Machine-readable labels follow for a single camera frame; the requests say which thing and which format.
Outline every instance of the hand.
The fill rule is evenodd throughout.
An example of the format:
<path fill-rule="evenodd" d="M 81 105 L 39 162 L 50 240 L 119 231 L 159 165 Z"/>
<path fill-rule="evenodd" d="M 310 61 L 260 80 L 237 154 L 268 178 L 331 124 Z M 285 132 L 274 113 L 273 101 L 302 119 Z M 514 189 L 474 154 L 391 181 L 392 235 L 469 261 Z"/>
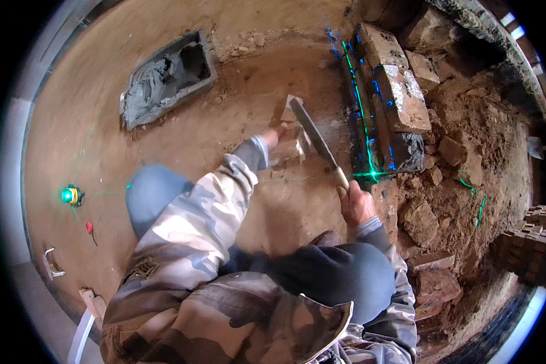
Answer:
<path fill-rule="evenodd" d="M 267 145 L 267 150 L 271 151 L 273 148 L 277 146 L 277 143 L 279 142 L 279 138 L 285 134 L 287 131 L 287 123 L 282 122 L 280 126 L 267 129 L 265 132 L 261 134 L 261 137 L 265 141 L 265 144 Z"/>
<path fill-rule="evenodd" d="M 346 193 L 343 187 L 338 186 L 338 196 L 342 208 L 342 216 L 351 228 L 355 228 L 376 216 L 374 198 L 366 191 L 362 191 L 358 182 L 350 181 L 350 193 Z"/>

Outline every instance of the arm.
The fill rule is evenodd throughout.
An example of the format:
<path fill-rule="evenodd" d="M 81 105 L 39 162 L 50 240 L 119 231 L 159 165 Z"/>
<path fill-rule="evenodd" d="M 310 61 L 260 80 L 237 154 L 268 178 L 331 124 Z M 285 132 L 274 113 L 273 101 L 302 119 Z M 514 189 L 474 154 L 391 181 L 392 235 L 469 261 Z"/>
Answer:
<path fill-rule="evenodd" d="M 353 363 L 409 363 L 416 361 L 415 295 L 406 277 L 407 266 L 388 241 L 386 231 L 374 210 L 370 193 L 350 181 L 350 193 L 340 193 L 342 214 L 351 227 L 356 227 L 357 242 L 373 244 L 386 255 L 395 272 L 396 292 L 391 304 L 378 317 L 348 330 L 342 340 Z"/>
<path fill-rule="evenodd" d="M 164 208 L 137 244 L 125 279 L 109 302 L 101 334 L 106 362 L 137 351 L 139 341 L 133 340 L 153 339 L 155 329 L 149 332 L 149 326 L 160 324 L 158 332 L 168 327 L 182 300 L 217 277 L 247 213 L 257 170 L 267 167 L 268 150 L 283 132 L 269 130 L 243 142 L 215 172 Z"/>

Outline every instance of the gray mortar tray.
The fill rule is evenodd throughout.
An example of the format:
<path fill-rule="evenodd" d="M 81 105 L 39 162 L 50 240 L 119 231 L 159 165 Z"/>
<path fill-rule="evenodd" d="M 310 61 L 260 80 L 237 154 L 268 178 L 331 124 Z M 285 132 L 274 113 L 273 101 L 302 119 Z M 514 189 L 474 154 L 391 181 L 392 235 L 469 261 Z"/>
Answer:
<path fill-rule="evenodd" d="M 187 32 L 130 75 L 129 87 L 119 100 L 119 113 L 132 130 L 210 90 L 216 76 L 203 31 Z"/>

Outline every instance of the brown shoe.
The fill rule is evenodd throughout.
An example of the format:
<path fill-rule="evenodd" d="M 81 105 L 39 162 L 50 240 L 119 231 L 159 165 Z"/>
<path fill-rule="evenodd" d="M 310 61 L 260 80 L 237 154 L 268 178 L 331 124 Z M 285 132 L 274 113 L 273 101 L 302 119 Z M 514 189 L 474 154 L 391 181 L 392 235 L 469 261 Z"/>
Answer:
<path fill-rule="evenodd" d="M 312 240 L 316 246 L 336 246 L 342 244 L 342 238 L 334 230 L 326 230 Z"/>

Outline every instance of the blue jeans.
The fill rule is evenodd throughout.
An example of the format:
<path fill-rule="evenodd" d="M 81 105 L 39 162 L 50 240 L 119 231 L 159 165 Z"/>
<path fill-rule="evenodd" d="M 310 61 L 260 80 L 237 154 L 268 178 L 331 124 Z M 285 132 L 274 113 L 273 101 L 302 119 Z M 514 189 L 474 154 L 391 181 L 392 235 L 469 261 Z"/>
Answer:
<path fill-rule="evenodd" d="M 129 182 L 126 206 L 138 239 L 160 217 L 176 196 L 194 186 L 188 179 L 163 165 L 139 169 Z M 390 261 L 371 244 L 342 244 L 317 247 L 307 245 L 278 258 L 247 254 L 235 244 L 231 259 L 219 267 L 218 274 L 258 271 L 268 274 L 286 291 L 327 306 L 354 302 L 351 322 L 365 324 L 390 305 L 395 293 L 394 270 Z"/>

